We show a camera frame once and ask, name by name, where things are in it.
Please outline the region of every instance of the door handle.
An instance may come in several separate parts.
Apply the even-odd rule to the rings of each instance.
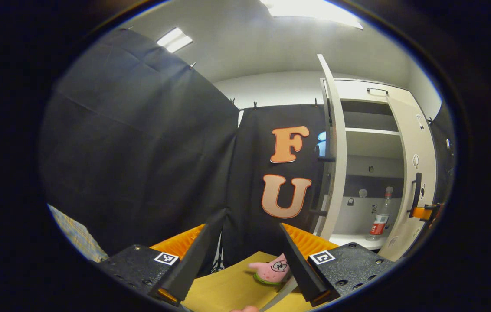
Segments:
[[[416,184],[416,191],[415,191],[415,194],[413,195],[412,209],[407,211],[407,212],[409,212],[410,218],[413,218],[413,211],[415,210],[415,208],[417,207],[417,205],[419,203],[419,196],[421,194],[421,180],[422,180],[422,174],[420,172],[418,172],[416,174],[416,179],[412,181],[413,183]]]
[[[388,91],[386,91],[385,89],[376,89],[376,88],[367,88],[367,93],[371,93],[371,90],[384,91],[384,93],[388,95]]]

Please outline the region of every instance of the black fabric backdrop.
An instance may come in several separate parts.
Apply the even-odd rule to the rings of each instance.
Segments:
[[[277,128],[306,126],[309,136],[301,137],[303,146],[299,152],[292,150],[293,162],[272,163],[275,152]],[[233,265],[256,251],[274,255],[282,253],[274,237],[280,233],[278,223],[283,221],[294,227],[309,230],[313,218],[308,212],[315,208],[324,163],[317,160],[319,151],[317,136],[325,131],[324,108],[319,105],[284,105],[259,107],[244,110],[236,146],[232,156],[228,180],[228,215],[223,225],[222,247],[224,266]],[[293,178],[307,178],[307,188],[301,212],[290,219],[279,219],[268,215],[261,206],[265,189],[263,176],[276,174],[286,179],[281,186],[278,205],[287,208],[291,204]]]
[[[153,245],[224,209],[237,126],[238,109],[202,75],[156,42],[116,30],[65,73],[46,108],[47,201],[109,255]]]

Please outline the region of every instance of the human hand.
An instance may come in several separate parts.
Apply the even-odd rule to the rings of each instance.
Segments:
[[[259,309],[252,306],[252,305],[249,305],[249,306],[246,306],[245,308],[243,308],[242,310],[234,309],[230,312],[259,312]]]

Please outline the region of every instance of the fluorescent light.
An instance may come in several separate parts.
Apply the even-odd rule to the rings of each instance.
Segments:
[[[170,44],[168,47],[167,47],[167,50],[168,52],[174,52],[176,50],[179,50],[180,48],[192,43],[192,38],[188,37],[188,36],[184,36],[183,38],[180,38],[176,41],[174,41],[174,43]]]
[[[363,26],[350,12],[325,0],[260,0],[267,6],[272,16],[302,16],[319,20],[332,20],[340,24],[354,26],[363,30]]]
[[[169,52],[175,52],[192,42],[192,38],[186,36],[180,28],[176,27],[161,37],[157,44],[167,48]]]

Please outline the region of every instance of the pink plush toy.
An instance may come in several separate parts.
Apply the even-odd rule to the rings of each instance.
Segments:
[[[248,267],[257,269],[257,272],[253,275],[255,279],[269,285],[279,285],[289,269],[288,262],[283,253],[271,262],[250,263]]]

